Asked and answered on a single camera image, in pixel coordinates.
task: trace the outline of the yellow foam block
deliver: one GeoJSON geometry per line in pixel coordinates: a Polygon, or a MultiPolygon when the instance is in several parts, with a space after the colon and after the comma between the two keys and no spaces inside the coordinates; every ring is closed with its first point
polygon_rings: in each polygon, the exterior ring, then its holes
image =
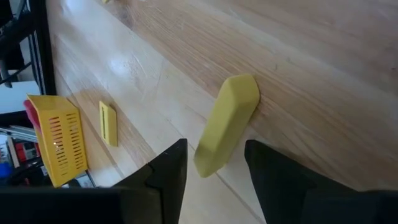
{"type": "Polygon", "coordinates": [[[238,75],[223,83],[194,157],[201,177],[208,177],[227,163],[259,100],[259,89],[251,75],[238,75]]]}
{"type": "Polygon", "coordinates": [[[100,101],[99,114],[102,139],[110,146],[118,146],[118,121],[115,110],[100,101]]]}

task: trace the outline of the wooden table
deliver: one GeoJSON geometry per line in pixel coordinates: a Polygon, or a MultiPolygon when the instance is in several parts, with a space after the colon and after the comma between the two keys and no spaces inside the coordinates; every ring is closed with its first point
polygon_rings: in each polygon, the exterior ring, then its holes
{"type": "Polygon", "coordinates": [[[47,1],[57,91],[81,111],[90,172],[112,186],[189,142],[181,223],[265,223],[243,146],[258,139],[358,190],[398,189],[394,0],[47,1]],[[223,81],[255,75],[261,103],[230,162],[192,157],[223,81]],[[98,102],[118,113],[100,138],[98,102]]]}

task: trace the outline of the white wall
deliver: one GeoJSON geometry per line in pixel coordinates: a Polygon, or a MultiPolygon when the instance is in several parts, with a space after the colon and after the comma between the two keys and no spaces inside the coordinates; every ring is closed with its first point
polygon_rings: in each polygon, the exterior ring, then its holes
{"type": "Polygon", "coordinates": [[[0,144],[5,144],[7,142],[7,136],[0,134],[0,144]]]}
{"type": "Polygon", "coordinates": [[[0,114],[25,110],[23,102],[27,94],[40,94],[35,81],[15,82],[12,88],[0,85],[0,114]]]}

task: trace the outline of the yellow mesh basket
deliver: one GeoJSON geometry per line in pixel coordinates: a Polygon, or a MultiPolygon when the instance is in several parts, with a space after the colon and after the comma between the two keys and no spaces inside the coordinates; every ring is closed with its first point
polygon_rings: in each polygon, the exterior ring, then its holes
{"type": "Polygon", "coordinates": [[[83,132],[78,108],[62,96],[34,96],[40,130],[35,128],[40,153],[54,187],[87,170],[83,132]]]}

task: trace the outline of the blue object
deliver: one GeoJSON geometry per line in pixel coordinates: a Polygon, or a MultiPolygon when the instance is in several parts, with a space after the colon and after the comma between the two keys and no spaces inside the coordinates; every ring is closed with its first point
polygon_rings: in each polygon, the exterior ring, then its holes
{"type": "Polygon", "coordinates": [[[12,174],[12,167],[8,162],[0,164],[0,178],[8,177],[12,174]]]}

